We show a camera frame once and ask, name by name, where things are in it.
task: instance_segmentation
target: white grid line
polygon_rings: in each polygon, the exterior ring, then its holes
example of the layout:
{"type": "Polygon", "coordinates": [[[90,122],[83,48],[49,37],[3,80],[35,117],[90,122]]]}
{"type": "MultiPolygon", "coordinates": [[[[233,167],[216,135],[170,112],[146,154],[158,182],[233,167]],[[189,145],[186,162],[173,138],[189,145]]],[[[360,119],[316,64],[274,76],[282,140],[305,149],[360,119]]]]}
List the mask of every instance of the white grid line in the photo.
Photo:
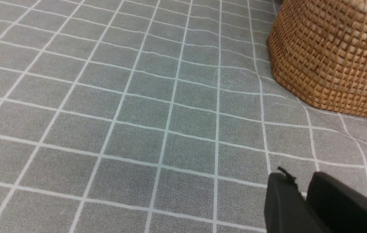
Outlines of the white grid line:
{"type": "MultiPolygon", "coordinates": [[[[248,9],[250,8],[250,1],[247,1],[247,6],[248,9]]],[[[251,32],[251,42],[253,45],[253,55],[254,55],[254,68],[257,72],[258,75],[258,81],[260,82],[260,105],[261,105],[261,127],[262,127],[262,138],[263,138],[263,143],[264,143],[264,150],[265,150],[265,160],[267,162],[267,171],[268,174],[271,173],[271,164],[270,164],[270,156],[268,155],[268,146],[267,146],[267,136],[266,136],[266,132],[265,132],[265,123],[264,123],[264,97],[262,95],[263,91],[262,91],[262,81],[260,78],[260,75],[258,73],[258,66],[257,66],[257,62],[256,62],[256,47],[254,46],[254,35],[253,35],[253,26],[252,26],[252,22],[251,22],[251,11],[248,11],[248,15],[249,15],[249,22],[250,22],[250,32],[251,32]]]]}
{"type": "Polygon", "coordinates": [[[361,145],[358,143],[358,141],[356,139],[354,139],[348,132],[348,129],[346,128],[346,124],[345,121],[342,118],[342,114],[339,113],[339,117],[340,120],[342,121],[343,124],[343,128],[345,129],[345,132],[355,141],[355,143],[358,145],[359,151],[361,152],[362,158],[363,158],[363,163],[364,163],[364,169],[365,169],[365,173],[366,173],[366,180],[367,180],[367,161],[366,161],[366,157],[364,155],[364,152],[361,148],[361,145]]]}
{"type": "MultiPolygon", "coordinates": [[[[149,208],[147,208],[147,207],[141,207],[141,206],[135,206],[135,205],[125,205],[125,204],[122,204],[122,203],[110,202],[110,201],[99,200],[99,199],[83,198],[83,197],[80,197],[80,196],[74,196],[74,195],[70,195],[70,194],[52,192],[52,191],[47,191],[47,190],[44,190],[44,189],[31,188],[31,187],[26,187],[26,186],[6,184],[6,183],[2,183],[2,182],[0,182],[0,187],[6,187],[6,188],[11,188],[11,189],[14,188],[14,189],[17,189],[17,190],[23,190],[23,191],[27,191],[27,192],[34,192],[34,193],[44,194],[44,195],[48,195],[48,196],[56,196],[56,197],[61,197],[61,198],[67,198],[67,199],[72,199],[72,200],[76,200],[76,201],[84,201],[84,202],[89,202],[89,203],[111,205],[111,206],[115,206],[115,207],[127,208],[127,209],[132,209],[132,210],[149,211],[149,208]]],[[[163,214],[163,215],[168,215],[168,216],[177,217],[177,218],[186,218],[186,219],[191,219],[191,220],[196,220],[196,221],[201,221],[201,222],[212,223],[212,220],[210,220],[208,218],[200,218],[200,217],[195,217],[195,216],[191,216],[191,215],[187,215],[187,214],[173,213],[173,212],[170,212],[170,211],[163,211],[163,210],[159,210],[159,209],[153,209],[153,212],[157,213],[157,214],[163,214]]],[[[251,227],[251,226],[245,226],[245,225],[240,225],[240,224],[232,224],[232,223],[227,223],[227,222],[223,222],[223,221],[219,221],[218,223],[220,225],[229,226],[229,227],[236,227],[236,228],[239,228],[239,229],[256,230],[258,232],[265,232],[265,229],[262,229],[262,228],[259,228],[259,227],[251,227]]]]}
{"type": "Polygon", "coordinates": [[[219,1],[219,37],[218,37],[218,69],[217,69],[217,89],[216,89],[216,123],[215,123],[215,166],[213,179],[213,225],[212,233],[217,231],[218,221],[218,168],[219,168],[219,98],[221,87],[221,27],[222,27],[222,1],[219,1]]]}
{"type": "MultiPolygon", "coordinates": [[[[41,2],[41,0],[38,0],[35,4],[33,4],[31,6],[30,9],[28,9],[21,17],[19,17],[19,19],[16,20],[16,22],[20,21],[25,15],[28,14],[28,12],[33,9],[36,5],[38,5],[41,2]]],[[[74,9],[74,11],[71,13],[70,16],[74,15],[75,12],[78,10],[78,8],[80,8],[81,4],[79,4],[76,9],[74,9]]],[[[66,25],[66,23],[69,21],[71,17],[68,17],[65,22],[60,26],[60,28],[58,29],[57,32],[60,32],[62,30],[62,28],[66,25]]],[[[0,38],[2,38],[7,31],[9,31],[9,29],[15,24],[10,25],[7,30],[5,30],[0,38]]],[[[55,33],[50,40],[47,42],[47,44],[43,47],[43,49],[37,54],[37,56],[34,58],[34,60],[28,65],[28,67],[25,69],[25,71],[19,76],[19,78],[16,80],[16,82],[13,84],[13,86],[9,89],[9,91],[6,93],[6,95],[3,97],[4,99],[7,98],[10,93],[12,93],[12,91],[16,88],[16,86],[19,84],[19,82],[22,80],[22,78],[25,76],[26,72],[28,72],[29,69],[31,69],[31,67],[34,65],[34,63],[38,60],[38,58],[41,56],[42,52],[52,43],[53,39],[57,36],[57,33],[55,33]]],[[[46,129],[46,131],[44,132],[43,136],[40,139],[40,142],[43,142],[45,137],[47,136],[49,130],[50,130],[50,126],[52,125],[53,121],[55,121],[55,118],[57,116],[57,113],[54,115],[54,118],[52,120],[52,122],[50,123],[49,127],[46,129]]],[[[31,164],[31,162],[33,161],[37,151],[38,151],[39,147],[35,147],[34,151],[32,152],[32,154],[29,156],[28,161],[26,162],[24,168],[22,169],[21,173],[19,174],[18,178],[15,181],[15,185],[19,185],[19,182],[22,180],[22,177],[24,176],[25,172],[28,170],[29,165],[31,164]]],[[[7,203],[9,202],[10,198],[13,196],[13,194],[15,193],[15,189],[12,188],[9,193],[7,194],[5,200],[2,202],[1,207],[0,207],[0,216],[3,212],[3,210],[5,209],[7,203]]]]}
{"type": "Polygon", "coordinates": [[[155,177],[155,181],[154,181],[154,185],[153,185],[152,196],[151,196],[151,200],[150,200],[149,212],[147,214],[146,227],[145,227],[144,233],[149,233],[150,224],[151,224],[151,220],[152,220],[152,214],[153,214],[153,209],[154,209],[154,205],[155,205],[156,193],[157,193],[159,179],[160,179],[160,173],[161,173],[161,165],[162,165],[162,162],[163,162],[163,157],[164,157],[165,148],[166,148],[167,133],[169,131],[170,119],[172,118],[173,102],[175,101],[176,87],[178,85],[178,77],[179,77],[180,65],[182,63],[183,49],[184,49],[185,40],[186,40],[186,33],[188,32],[190,12],[191,12],[191,9],[192,9],[192,1],[193,0],[191,0],[190,4],[189,4],[185,31],[183,32],[182,45],[181,45],[181,48],[180,48],[178,66],[176,68],[176,75],[175,75],[175,81],[174,81],[174,84],[173,84],[172,97],[171,97],[171,101],[170,101],[170,105],[169,105],[169,111],[168,111],[168,114],[167,114],[165,133],[164,133],[164,136],[163,136],[162,147],[161,147],[161,152],[160,152],[159,161],[158,161],[159,167],[156,170],[156,177],[155,177]]]}

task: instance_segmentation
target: woven basket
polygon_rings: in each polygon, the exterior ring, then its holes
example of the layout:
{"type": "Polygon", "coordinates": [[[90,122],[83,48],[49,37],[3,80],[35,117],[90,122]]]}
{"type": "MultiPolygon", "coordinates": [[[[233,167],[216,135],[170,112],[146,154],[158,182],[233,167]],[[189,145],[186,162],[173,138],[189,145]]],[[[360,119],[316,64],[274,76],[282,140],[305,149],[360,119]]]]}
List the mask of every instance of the woven basket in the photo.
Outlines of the woven basket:
{"type": "Polygon", "coordinates": [[[367,0],[284,0],[267,44],[281,86],[316,108],[367,117],[367,0]]]}

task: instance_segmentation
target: black object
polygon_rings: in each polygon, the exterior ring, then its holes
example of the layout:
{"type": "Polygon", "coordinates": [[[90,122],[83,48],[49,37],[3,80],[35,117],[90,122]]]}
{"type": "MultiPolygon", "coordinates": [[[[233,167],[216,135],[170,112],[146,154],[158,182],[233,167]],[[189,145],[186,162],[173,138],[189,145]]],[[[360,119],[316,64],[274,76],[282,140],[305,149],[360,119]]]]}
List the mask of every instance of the black object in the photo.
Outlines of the black object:
{"type": "Polygon", "coordinates": [[[367,197],[323,172],[315,172],[306,200],[296,178],[271,173],[264,216],[268,233],[367,233],[367,197]]]}

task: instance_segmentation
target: floor mat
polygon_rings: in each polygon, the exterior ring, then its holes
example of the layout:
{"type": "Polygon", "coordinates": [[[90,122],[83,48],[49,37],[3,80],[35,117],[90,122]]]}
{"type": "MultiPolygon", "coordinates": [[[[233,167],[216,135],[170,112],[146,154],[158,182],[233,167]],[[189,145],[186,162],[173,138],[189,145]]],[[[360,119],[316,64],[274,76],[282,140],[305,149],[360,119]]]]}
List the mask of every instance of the floor mat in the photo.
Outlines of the floor mat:
{"type": "Polygon", "coordinates": [[[367,196],[367,119],[272,78],[279,0],[1,0],[0,232],[265,232],[268,174],[367,196]]]}

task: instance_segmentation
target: white line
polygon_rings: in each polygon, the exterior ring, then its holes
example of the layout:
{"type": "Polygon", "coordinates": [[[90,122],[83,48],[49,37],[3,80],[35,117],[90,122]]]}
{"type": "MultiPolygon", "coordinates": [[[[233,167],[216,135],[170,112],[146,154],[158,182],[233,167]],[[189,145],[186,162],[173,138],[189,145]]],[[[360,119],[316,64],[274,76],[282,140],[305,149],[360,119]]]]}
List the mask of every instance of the white line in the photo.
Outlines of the white line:
{"type": "Polygon", "coordinates": [[[361,148],[361,145],[358,143],[358,141],[356,139],[354,139],[348,132],[348,129],[346,128],[346,124],[345,124],[345,121],[343,120],[342,118],[342,114],[339,113],[339,117],[340,117],[340,120],[342,121],[342,124],[343,124],[343,128],[345,129],[345,132],[355,141],[355,143],[358,145],[358,148],[359,148],[359,151],[361,152],[361,155],[362,155],[362,158],[363,158],[363,163],[364,163],[364,169],[365,169],[365,172],[366,172],[366,179],[367,179],[367,161],[366,161],[366,157],[364,156],[364,153],[363,153],[363,150],[361,148]]]}
{"type": "Polygon", "coordinates": [[[315,170],[316,171],[320,171],[320,167],[318,166],[318,160],[317,160],[317,157],[315,155],[314,139],[313,139],[313,130],[312,130],[312,121],[310,120],[309,111],[306,109],[305,104],[302,103],[299,98],[297,98],[297,101],[303,106],[304,111],[306,112],[307,122],[309,123],[310,144],[312,146],[312,154],[313,154],[313,158],[314,158],[315,170]]]}
{"type": "MultiPolygon", "coordinates": [[[[15,23],[17,23],[19,20],[21,20],[26,14],[28,14],[28,12],[34,8],[36,5],[38,5],[40,3],[41,0],[38,0],[34,5],[31,6],[30,9],[28,9],[18,20],[16,20],[15,23]]],[[[74,15],[74,13],[78,10],[78,8],[80,8],[81,4],[79,4],[77,6],[76,9],[74,9],[74,11],[71,13],[70,17],[72,15],[74,15]]],[[[67,22],[69,21],[70,17],[68,17],[65,22],[61,25],[61,27],[58,29],[57,33],[60,32],[62,30],[62,28],[67,24],[67,22]]],[[[6,31],[3,32],[3,34],[0,36],[0,38],[2,38],[5,35],[6,31]]],[[[28,72],[29,69],[31,69],[31,67],[34,65],[34,63],[38,60],[38,58],[41,56],[42,52],[52,43],[53,39],[57,36],[57,33],[55,33],[51,39],[47,42],[47,44],[43,47],[43,49],[37,54],[37,56],[34,58],[34,60],[28,65],[28,67],[25,69],[25,71],[20,75],[20,77],[16,80],[16,82],[13,84],[13,86],[9,89],[9,91],[6,93],[6,95],[3,97],[4,99],[7,98],[10,93],[13,91],[13,89],[16,88],[16,86],[19,84],[19,82],[22,80],[22,78],[25,76],[26,72],[28,72]]],[[[45,130],[43,136],[40,139],[40,143],[42,143],[45,139],[45,137],[47,136],[51,125],[53,124],[53,121],[55,121],[55,118],[57,116],[57,113],[54,115],[54,118],[52,119],[49,127],[47,127],[47,129],[45,130]]],[[[23,176],[25,175],[25,172],[28,170],[29,165],[31,164],[31,162],[33,161],[36,153],[38,152],[39,147],[35,147],[34,151],[32,152],[32,154],[29,156],[28,161],[26,162],[24,168],[22,169],[21,173],[19,174],[18,178],[15,181],[15,186],[19,185],[20,181],[22,180],[23,176]]],[[[15,188],[12,188],[10,190],[10,192],[8,193],[8,195],[6,196],[5,200],[2,202],[1,207],[0,207],[0,216],[1,213],[3,212],[3,210],[5,209],[7,203],[9,202],[10,198],[13,196],[13,193],[15,193],[15,188]]]]}
{"type": "Polygon", "coordinates": [[[170,118],[172,117],[173,102],[175,100],[176,87],[178,85],[180,65],[182,63],[183,48],[185,46],[186,34],[188,32],[188,25],[189,25],[189,19],[190,19],[189,16],[190,16],[190,11],[192,9],[192,1],[193,0],[191,0],[190,4],[189,4],[188,17],[186,18],[185,31],[183,32],[183,39],[182,39],[182,45],[181,45],[181,48],[180,48],[178,67],[176,68],[175,82],[173,84],[172,98],[171,98],[170,105],[169,105],[169,112],[167,114],[167,121],[166,121],[166,127],[165,127],[166,130],[165,130],[165,133],[164,133],[161,153],[160,153],[159,162],[158,162],[159,167],[157,168],[157,171],[156,171],[156,177],[155,177],[155,181],[154,181],[154,185],[153,185],[152,197],[151,197],[150,205],[149,205],[149,212],[147,214],[147,219],[146,219],[146,227],[145,227],[145,230],[144,230],[145,233],[149,233],[150,223],[151,223],[151,220],[152,220],[152,214],[153,214],[154,205],[155,205],[156,192],[157,192],[157,187],[158,187],[160,173],[161,173],[161,165],[162,165],[162,162],[163,162],[163,157],[164,157],[165,147],[166,147],[166,142],[167,142],[167,133],[169,131],[170,118]]]}
{"type": "Polygon", "coordinates": [[[218,168],[219,168],[219,98],[221,88],[221,27],[222,27],[222,1],[219,1],[219,37],[218,37],[218,69],[217,69],[217,88],[216,88],[216,124],[215,124],[215,179],[213,179],[213,224],[212,233],[216,233],[216,223],[218,221],[218,168]]]}
{"type": "MultiPolygon", "coordinates": [[[[250,8],[250,1],[247,1],[247,6],[248,9],[250,8]]],[[[263,91],[262,91],[262,81],[260,78],[260,75],[258,74],[258,66],[257,66],[257,62],[256,62],[256,47],[254,46],[254,36],[253,36],[253,26],[251,24],[251,11],[248,11],[248,16],[249,16],[249,22],[250,22],[250,32],[251,32],[251,42],[253,44],[253,62],[254,62],[254,67],[256,69],[257,75],[258,75],[258,81],[260,82],[260,104],[261,104],[261,127],[262,127],[262,138],[263,138],[263,142],[264,142],[264,150],[265,150],[265,160],[267,161],[267,171],[268,174],[271,173],[271,164],[270,164],[270,156],[268,155],[268,146],[267,146],[267,135],[265,132],[265,123],[264,123],[264,97],[262,95],[263,91]]]]}

